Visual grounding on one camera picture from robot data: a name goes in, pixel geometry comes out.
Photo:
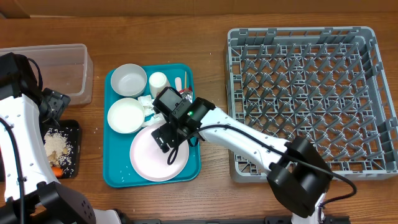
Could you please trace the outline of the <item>grey bowl with rice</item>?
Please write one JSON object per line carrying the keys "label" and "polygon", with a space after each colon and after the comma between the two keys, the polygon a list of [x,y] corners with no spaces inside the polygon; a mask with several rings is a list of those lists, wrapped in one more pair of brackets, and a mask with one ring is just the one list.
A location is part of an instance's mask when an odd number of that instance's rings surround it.
{"label": "grey bowl with rice", "polygon": [[119,95],[125,97],[141,96],[146,89],[147,74],[136,64],[121,65],[111,75],[111,87]]}

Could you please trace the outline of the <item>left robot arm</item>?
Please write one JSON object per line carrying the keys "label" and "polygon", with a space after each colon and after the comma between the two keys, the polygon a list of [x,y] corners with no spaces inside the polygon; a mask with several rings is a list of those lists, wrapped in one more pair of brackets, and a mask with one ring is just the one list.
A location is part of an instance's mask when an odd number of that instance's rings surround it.
{"label": "left robot arm", "polygon": [[36,62],[1,56],[1,158],[6,176],[1,223],[129,223],[118,209],[97,210],[62,185],[45,153],[40,126],[56,124],[70,97],[43,87]]}

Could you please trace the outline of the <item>white napkin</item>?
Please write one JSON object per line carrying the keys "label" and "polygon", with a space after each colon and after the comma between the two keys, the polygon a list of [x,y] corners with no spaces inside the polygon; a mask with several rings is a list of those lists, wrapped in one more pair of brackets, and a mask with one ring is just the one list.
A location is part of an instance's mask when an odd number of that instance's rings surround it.
{"label": "white napkin", "polygon": [[150,116],[155,113],[154,106],[152,104],[154,99],[151,95],[140,96],[137,100],[143,106],[145,116]]}
{"label": "white napkin", "polygon": [[165,118],[162,113],[154,114],[150,120],[143,122],[142,127],[152,126],[154,124],[164,124]]}

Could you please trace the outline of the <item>aluminium foil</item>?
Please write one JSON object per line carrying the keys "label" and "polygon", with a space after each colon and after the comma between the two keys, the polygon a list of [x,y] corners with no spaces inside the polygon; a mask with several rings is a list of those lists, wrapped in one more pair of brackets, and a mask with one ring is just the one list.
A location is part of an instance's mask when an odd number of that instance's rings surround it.
{"label": "aluminium foil", "polygon": [[193,101],[193,91],[190,88],[185,88],[180,91],[180,94],[184,100],[189,102]]}

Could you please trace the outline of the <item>food waste pile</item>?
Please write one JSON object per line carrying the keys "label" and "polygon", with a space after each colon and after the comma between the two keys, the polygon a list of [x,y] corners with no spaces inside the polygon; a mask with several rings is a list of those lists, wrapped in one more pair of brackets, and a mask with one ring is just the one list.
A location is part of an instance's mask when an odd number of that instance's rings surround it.
{"label": "food waste pile", "polygon": [[65,131],[49,128],[44,136],[44,148],[51,166],[63,167],[72,164],[72,145]]}

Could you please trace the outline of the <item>clear plastic bin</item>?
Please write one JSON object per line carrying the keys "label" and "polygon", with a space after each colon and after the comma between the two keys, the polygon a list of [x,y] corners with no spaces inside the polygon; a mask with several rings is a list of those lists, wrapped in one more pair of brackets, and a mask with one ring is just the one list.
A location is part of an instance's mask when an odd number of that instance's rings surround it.
{"label": "clear plastic bin", "polygon": [[38,45],[2,48],[7,53],[25,55],[33,59],[34,73],[39,68],[44,87],[66,94],[71,105],[91,103],[94,66],[84,44]]}

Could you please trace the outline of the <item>orange carrot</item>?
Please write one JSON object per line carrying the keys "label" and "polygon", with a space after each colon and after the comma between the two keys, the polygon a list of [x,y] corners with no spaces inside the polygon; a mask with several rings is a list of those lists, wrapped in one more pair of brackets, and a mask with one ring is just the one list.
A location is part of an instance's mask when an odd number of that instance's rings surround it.
{"label": "orange carrot", "polygon": [[63,170],[60,167],[52,167],[52,171],[56,178],[61,178],[63,175]]}

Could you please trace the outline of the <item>white plastic fork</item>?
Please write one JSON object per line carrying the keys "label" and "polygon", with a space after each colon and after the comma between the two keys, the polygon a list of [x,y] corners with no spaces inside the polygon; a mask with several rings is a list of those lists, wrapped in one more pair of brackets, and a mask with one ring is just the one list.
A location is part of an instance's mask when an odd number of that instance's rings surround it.
{"label": "white plastic fork", "polygon": [[181,91],[182,90],[182,79],[180,77],[176,77],[175,78],[175,89],[177,91]]}

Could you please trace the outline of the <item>grey dishwasher rack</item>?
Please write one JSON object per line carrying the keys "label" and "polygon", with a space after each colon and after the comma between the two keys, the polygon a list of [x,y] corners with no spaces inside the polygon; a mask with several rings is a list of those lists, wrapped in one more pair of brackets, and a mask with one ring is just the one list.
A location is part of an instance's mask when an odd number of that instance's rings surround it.
{"label": "grey dishwasher rack", "polygon": [[305,137],[351,180],[397,175],[397,113],[371,28],[231,29],[226,76],[239,122]]}

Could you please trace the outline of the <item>white bowl with peanuts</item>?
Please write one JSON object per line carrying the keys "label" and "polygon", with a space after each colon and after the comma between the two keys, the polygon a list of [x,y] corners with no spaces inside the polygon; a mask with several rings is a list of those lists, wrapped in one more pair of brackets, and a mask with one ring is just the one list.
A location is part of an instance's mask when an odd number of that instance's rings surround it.
{"label": "white bowl with peanuts", "polygon": [[110,128],[117,133],[135,133],[144,123],[144,107],[134,98],[120,99],[109,108],[107,120]]}

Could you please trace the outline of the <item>white paper cup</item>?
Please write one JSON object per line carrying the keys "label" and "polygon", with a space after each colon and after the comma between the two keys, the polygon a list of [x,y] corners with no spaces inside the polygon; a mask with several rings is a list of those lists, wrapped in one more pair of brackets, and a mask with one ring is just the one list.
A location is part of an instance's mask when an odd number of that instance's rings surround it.
{"label": "white paper cup", "polygon": [[149,87],[150,87],[150,94],[153,98],[165,88],[170,86],[169,80],[166,75],[162,72],[154,72],[149,77]]}

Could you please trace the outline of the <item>white round plate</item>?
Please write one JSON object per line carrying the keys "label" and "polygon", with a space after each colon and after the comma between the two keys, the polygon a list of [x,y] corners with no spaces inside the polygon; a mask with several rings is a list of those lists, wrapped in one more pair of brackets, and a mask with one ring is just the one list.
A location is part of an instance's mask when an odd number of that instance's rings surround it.
{"label": "white round plate", "polygon": [[163,182],[176,177],[187,164],[189,158],[189,145],[187,141],[178,147],[176,160],[168,165],[167,159],[170,152],[163,153],[152,137],[152,132],[162,123],[148,126],[137,133],[131,148],[130,160],[134,170],[144,179],[153,182]]}

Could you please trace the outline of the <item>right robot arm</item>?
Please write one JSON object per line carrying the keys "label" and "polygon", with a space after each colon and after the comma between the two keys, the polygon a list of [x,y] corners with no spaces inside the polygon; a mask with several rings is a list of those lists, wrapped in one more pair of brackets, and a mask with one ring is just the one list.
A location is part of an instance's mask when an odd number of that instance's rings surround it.
{"label": "right robot arm", "polygon": [[276,138],[228,116],[204,98],[189,101],[172,87],[155,98],[155,112],[166,123],[152,133],[168,163],[178,147],[195,137],[223,146],[264,170],[275,198],[292,212],[292,223],[323,223],[322,202],[333,178],[330,168],[313,144],[297,136],[293,141]]}

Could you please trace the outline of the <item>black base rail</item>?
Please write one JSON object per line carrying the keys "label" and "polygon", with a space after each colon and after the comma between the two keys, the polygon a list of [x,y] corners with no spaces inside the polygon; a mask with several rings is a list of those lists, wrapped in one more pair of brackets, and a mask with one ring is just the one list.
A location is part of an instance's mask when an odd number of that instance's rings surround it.
{"label": "black base rail", "polygon": [[130,224],[291,224],[291,217],[276,216],[262,219],[221,219],[221,220],[169,220],[159,219],[132,220]]}

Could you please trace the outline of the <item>wooden chopstick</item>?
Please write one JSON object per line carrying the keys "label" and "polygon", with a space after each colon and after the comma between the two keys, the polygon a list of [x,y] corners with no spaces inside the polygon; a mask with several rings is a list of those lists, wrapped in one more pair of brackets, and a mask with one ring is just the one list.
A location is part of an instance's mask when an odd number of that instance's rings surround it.
{"label": "wooden chopstick", "polygon": [[184,89],[186,89],[187,86],[187,72],[185,71],[185,76],[184,76]]}

